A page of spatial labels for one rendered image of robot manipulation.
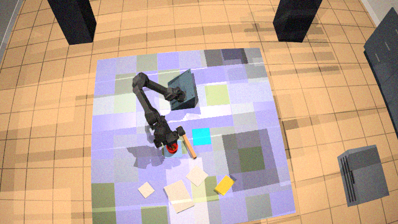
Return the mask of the yellow rectangular block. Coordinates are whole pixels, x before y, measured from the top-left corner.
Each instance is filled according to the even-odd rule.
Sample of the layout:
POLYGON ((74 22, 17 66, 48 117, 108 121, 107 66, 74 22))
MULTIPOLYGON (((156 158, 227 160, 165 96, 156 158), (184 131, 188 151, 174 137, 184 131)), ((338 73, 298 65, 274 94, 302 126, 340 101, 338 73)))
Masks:
POLYGON ((233 185, 234 181, 228 177, 227 175, 221 180, 220 184, 215 188, 215 190, 221 195, 225 195, 225 193, 229 190, 229 188, 233 185))

